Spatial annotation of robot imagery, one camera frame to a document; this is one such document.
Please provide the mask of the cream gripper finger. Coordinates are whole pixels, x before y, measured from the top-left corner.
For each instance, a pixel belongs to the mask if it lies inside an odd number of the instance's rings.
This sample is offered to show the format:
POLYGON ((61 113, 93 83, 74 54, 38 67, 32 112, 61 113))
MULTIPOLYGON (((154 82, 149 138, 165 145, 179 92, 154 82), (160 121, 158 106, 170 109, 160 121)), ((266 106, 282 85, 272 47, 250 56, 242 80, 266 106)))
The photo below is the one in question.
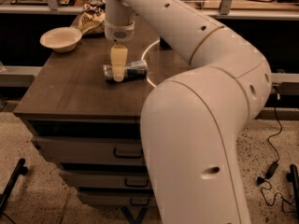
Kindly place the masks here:
POLYGON ((110 51, 113 79, 116 82, 124 80, 125 65, 127 62, 128 48, 123 44, 115 44, 110 51))

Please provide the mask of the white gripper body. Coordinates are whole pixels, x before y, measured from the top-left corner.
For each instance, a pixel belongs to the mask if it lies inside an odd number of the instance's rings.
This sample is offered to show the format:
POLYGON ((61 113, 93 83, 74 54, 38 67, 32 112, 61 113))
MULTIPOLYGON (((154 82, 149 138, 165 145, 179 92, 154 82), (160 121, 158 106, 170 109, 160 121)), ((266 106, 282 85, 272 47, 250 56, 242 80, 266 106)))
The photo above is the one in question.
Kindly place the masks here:
POLYGON ((108 19, 104 21, 106 39, 113 43, 127 43, 133 39, 135 23, 116 25, 108 19))

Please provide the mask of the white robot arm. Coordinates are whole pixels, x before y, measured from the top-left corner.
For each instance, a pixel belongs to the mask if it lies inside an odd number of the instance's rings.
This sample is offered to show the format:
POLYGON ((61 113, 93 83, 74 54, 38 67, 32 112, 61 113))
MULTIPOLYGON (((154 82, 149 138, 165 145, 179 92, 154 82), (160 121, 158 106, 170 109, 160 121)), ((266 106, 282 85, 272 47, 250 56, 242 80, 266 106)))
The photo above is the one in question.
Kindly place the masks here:
POLYGON ((107 22, 135 11, 191 70, 157 85, 141 142, 163 224, 251 224, 236 140, 272 87, 260 51, 180 0, 107 0, 107 22))

